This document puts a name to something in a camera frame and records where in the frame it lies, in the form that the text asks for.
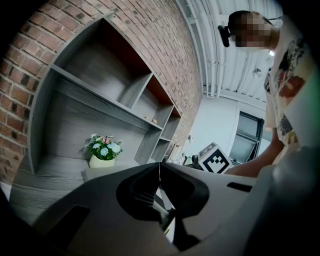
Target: white ceiling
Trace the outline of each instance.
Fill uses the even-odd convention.
[[[218,26],[228,25],[235,11],[257,11],[267,19],[282,15],[273,0],[176,0],[190,29],[196,49],[203,93],[207,97],[226,97],[265,110],[264,81],[273,57],[269,51],[244,52],[230,43],[222,44]],[[279,27],[281,21],[272,21]],[[261,77],[253,71],[261,70]]]

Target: white wall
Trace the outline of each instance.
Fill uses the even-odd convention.
[[[214,142],[229,155],[239,120],[237,105],[233,99],[204,96],[190,131],[193,140],[186,141],[181,152],[192,156]]]
[[[261,143],[260,143],[260,148],[259,148],[259,152],[258,152],[258,156],[260,156],[260,154],[266,150],[266,148],[270,145],[270,141],[266,140],[266,139],[261,139]]]
[[[266,117],[266,111],[261,110],[260,108],[254,107],[252,105],[243,103],[243,102],[238,102],[238,107],[240,111],[245,112],[249,115],[252,115],[257,118],[262,118],[263,120]]]

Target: ceiling light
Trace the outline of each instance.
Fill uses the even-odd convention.
[[[259,68],[256,68],[254,71],[252,71],[252,75],[254,78],[260,78],[262,77],[262,71]]]

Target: window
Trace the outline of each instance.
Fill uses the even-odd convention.
[[[236,135],[229,155],[233,164],[244,164],[259,152],[264,120],[240,111]]]

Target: potted flower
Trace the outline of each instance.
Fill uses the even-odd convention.
[[[99,136],[96,133],[91,135],[86,145],[92,153],[89,162],[90,168],[112,167],[115,165],[115,158],[123,151],[120,147],[121,141],[114,142],[113,136]]]

